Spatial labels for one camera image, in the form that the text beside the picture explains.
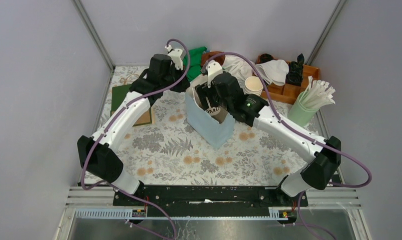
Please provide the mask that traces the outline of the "wooden compartment tray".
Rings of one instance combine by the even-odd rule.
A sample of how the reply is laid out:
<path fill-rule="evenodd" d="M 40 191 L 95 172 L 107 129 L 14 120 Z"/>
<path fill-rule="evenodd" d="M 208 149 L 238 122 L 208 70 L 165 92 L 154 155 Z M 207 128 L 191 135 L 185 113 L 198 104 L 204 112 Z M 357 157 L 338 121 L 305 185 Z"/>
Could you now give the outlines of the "wooden compartment tray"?
<path fill-rule="evenodd" d="M 257 57 L 256 64 L 262 64 L 271 60 L 278 59 L 268 53 L 263 53 Z M 306 65 L 304 62 L 303 81 L 301 86 L 294 86 L 286 83 L 283 86 L 277 86 L 275 84 L 268 85 L 265 82 L 267 89 L 262 91 L 261 97 L 266 98 L 266 93 L 269 93 L 271 99 L 274 101 L 294 104 L 298 95 L 307 88 L 309 76 L 312 76 L 314 80 L 318 80 L 320 78 L 320 69 Z"/>

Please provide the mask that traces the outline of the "stack of paper cups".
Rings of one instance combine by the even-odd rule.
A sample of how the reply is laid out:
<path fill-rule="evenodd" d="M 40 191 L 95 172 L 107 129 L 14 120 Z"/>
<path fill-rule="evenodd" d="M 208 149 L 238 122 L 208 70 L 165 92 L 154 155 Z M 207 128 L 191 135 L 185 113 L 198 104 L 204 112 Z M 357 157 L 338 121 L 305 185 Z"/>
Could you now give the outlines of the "stack of paper cups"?
<path fill-rule="evenodd" d="M 250 76 L 244 81 L 243 91 L 247 95 L 260 96 L 263 91 L 263 85 L 257 76 Z"/>

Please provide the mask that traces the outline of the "white paper coffee cup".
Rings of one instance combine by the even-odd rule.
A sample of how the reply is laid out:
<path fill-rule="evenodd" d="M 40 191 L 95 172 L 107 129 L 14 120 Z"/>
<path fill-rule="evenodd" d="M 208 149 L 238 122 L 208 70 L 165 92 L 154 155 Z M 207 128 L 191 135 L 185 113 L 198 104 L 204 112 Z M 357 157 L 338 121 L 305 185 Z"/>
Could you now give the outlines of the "white paper coffee cup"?
<path fill-rule="evenodd" d="M 228 112 L 220 106 L 210 107 L 210 108 L 206 109 L 205 112 L 209 116 L 211 116 L 215 121 L 217 121 L 218 124 L 221 124 L 228 115 Z"/>

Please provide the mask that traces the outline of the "white wrapped straws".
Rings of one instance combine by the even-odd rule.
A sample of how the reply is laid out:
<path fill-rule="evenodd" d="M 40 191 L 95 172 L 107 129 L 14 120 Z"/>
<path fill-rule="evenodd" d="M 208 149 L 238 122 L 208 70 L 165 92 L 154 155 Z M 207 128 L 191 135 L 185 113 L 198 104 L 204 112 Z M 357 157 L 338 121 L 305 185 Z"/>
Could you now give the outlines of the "white wrapped straws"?
<path fill-rule="evenodd" d="M 299 102 L 303 107 L 311 110 L 334 105 L 336 103 L 333 98 L 335 92 L 336 90 L 330 86 L 329 82 L 314 80 L 312 76 L 309 76 L 307 88 L 301 93 Z"/>

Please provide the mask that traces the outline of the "black plastic bags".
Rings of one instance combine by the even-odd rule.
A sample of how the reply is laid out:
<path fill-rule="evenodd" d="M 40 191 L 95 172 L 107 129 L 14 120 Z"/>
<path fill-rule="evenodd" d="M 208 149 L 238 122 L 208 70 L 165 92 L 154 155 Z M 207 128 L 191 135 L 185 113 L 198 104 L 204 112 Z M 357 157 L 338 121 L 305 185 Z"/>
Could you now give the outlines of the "black plastic bags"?
<path fill-rule="evenodd" d="M 300 87 L 303 81 L 303 68 L 305 57 L 301 53 L 297 56 L 296 61 L 288 63 L 289 72 L 286 75 L 286 84 Z"/>

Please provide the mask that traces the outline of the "green cloth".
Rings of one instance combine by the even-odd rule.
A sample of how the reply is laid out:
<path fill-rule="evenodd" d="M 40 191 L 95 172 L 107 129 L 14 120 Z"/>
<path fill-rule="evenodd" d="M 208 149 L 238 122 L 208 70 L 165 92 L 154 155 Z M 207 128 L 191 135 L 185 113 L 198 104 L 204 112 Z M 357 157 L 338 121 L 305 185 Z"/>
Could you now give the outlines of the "green cloth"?
<path fill-rule="evenodd" d="M 187 64 L 187 56 L 184 57 L 183 64 L 188 67 L 186 77 L 189 82 L 192 82 L 201 74 L 201 58 L 206 51 L 207 48 L 205 46 L 189 50 L 190 64 Z"/>

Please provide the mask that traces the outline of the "green paper bag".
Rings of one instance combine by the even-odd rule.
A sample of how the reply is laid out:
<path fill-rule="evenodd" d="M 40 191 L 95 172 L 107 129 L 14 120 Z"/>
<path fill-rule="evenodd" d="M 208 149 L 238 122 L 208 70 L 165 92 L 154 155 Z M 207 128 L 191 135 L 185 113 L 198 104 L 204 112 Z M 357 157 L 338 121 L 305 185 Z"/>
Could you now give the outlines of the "green paper bag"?
<path fill-rule="evenodd" d="M 129 92 L 130 86 L 131 85 L 128 84 L 128 85 L 115 86 L 112 88 L 110 116 L 112 116 L 119 109 L 119 106 L 122 104 L 127 93 Z M 150 108 L 135 122 L 133 126 L 137 127 L 143 125 L 150 125 L 153 123 L 154 123 L 154 113 L 153 110 Z"/>

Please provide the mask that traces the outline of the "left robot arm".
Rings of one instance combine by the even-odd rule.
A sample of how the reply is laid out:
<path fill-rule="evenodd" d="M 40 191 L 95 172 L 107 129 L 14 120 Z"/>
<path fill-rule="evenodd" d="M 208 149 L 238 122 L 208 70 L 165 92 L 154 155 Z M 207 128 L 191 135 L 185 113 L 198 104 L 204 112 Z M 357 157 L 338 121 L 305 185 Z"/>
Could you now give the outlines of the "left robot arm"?
<path fill-rule="evenodd" d="M 114 114 L 91 136 L 81 136 L 77 141 L 80 165 L 82 167 L 81 185 L 86 172 L 101 179 L 101 184 L 125 192 L 125 199 L 133 206 L 144 199 L 141 184 L 129 174 L 116 151 L 125 135 L 133 128 L 140 117 L 163 96 L 164 91 L 183 92 L 189 83 L 185 78 L 191 58 L 185 45 L 173 48 L 166 44 L 166 54 L 155 54 L 138 79 L 133 81 L 126 96 Z"/>

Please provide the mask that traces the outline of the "green straw holder cup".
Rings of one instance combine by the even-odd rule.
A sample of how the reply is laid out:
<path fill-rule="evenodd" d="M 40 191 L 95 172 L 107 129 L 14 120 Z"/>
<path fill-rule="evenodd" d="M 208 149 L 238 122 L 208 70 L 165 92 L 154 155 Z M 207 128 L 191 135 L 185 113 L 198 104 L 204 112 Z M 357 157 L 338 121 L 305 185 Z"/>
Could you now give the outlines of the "green straw holder cup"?
<path fill-rule="evenodd" d="M 301 98 L 306 95 L 305 91 L 301 92 L 291 109 L 287 114 L 287 118 L 297 125 L 304 127 L 313 118 L 314 114 L 319 110 L 318 108 L 307 108 L 301 103 Z"/>

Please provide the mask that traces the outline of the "light blue paper bag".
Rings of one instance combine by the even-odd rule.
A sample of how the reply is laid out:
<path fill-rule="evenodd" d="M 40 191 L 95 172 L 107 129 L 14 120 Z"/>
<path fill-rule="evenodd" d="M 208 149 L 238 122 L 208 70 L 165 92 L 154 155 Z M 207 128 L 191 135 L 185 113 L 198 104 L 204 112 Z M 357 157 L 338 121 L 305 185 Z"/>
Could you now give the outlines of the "light blue paper bag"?
<path fill-rule="evenodd" d="M 194 87 L 206 81 L 207 76 L 200 74 L 190 82 L 190 87 L 185 92 L 187 121 L 211 147 L 218 149 L 233 135 L 235 120 L 228 113 L 226 119 L 218 124 L 198 105 L 199 99 Z"/>

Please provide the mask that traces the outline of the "white cloth on tray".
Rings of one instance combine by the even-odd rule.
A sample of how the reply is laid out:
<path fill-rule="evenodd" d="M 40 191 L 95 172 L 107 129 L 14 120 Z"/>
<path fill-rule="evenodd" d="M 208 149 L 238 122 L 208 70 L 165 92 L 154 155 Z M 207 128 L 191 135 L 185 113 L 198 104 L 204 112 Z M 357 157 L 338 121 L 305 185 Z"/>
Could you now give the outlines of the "white cloth on tray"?
<path fill-rule="evenodd" d="M 268 85 L 283 86 L 286 83 L 289 65 L 282 59 L 256 64 L 255 68 Z"/>

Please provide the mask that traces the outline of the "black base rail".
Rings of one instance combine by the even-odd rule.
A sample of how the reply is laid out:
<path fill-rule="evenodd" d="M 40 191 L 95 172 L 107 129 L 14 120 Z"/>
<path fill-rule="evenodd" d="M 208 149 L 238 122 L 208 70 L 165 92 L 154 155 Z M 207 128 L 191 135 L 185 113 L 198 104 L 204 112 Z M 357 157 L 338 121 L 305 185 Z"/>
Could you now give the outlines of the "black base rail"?
<path fill-rule="evenodd" d="M 269 186 L 144 185 L 133 199 L 114 195 L 115 207 L 141 207 L 148 217 L 268 217 L 269 208 L 307 207 L 306 194 L 290 197 Z"/>

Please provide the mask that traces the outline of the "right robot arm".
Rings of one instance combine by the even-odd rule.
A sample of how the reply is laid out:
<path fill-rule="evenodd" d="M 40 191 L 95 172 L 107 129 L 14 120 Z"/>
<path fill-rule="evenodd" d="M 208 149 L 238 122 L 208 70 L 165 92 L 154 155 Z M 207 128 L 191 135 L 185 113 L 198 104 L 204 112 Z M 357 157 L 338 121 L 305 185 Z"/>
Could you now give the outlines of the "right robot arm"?
<path fill-rule="evenodd" d="M 341 163 L 341 141 L 312 134 L 279 114 L 270 100 L 245 94 L 238 81 L 211 60 L 204 64 L 206 83 L 195 87 L 201 107 L 222 107 L 236 121 L 262 130 L 294 150 L 306 165 L 283 178 L 275 193 L 277 203 L 288 206 L 295 196 L 310 188 L 324 190 Z"/>

